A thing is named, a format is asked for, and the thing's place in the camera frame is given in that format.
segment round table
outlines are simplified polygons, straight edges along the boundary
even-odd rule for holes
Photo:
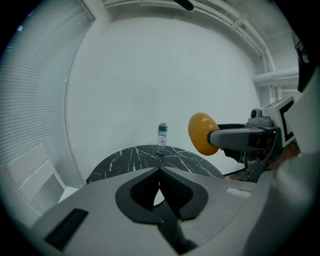
[[[173,167],[186,172],[224,179],[221,172],[202,157],[181,148],[166,146],[164,156],[156,155],[156,145],[140,145],[120,150],[107,158],[90,174],[86,183],[150,167]]]

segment orange object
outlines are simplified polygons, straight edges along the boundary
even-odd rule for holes
[[[208,133],[211,131],[219,130],[216,122],[206,113],[196,113],[191,116],[188,133],[192,144],[205,156],[211,156],[218,151],[218,147],[208,143]]]

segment white blind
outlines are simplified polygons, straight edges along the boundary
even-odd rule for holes
[[[0,166],[43,142],[63,182],[83,185],[66,134],[65,94],[73,58],[92,21],[79,0],[45,0],[11,39],[0,60]]]

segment clear bottle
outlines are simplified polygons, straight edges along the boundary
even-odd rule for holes
[[[159,124],[158,140],[157,140],[156,150],[155,150],[156,155],[159,157],[163,157],[165,155],[167,130],[168,130],[168,126],[165,122]]]

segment white chair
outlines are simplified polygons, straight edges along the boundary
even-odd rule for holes
[[[4,169],[16,188],[41,214],[78,190],[64,184],[43,143],[21,155]]]

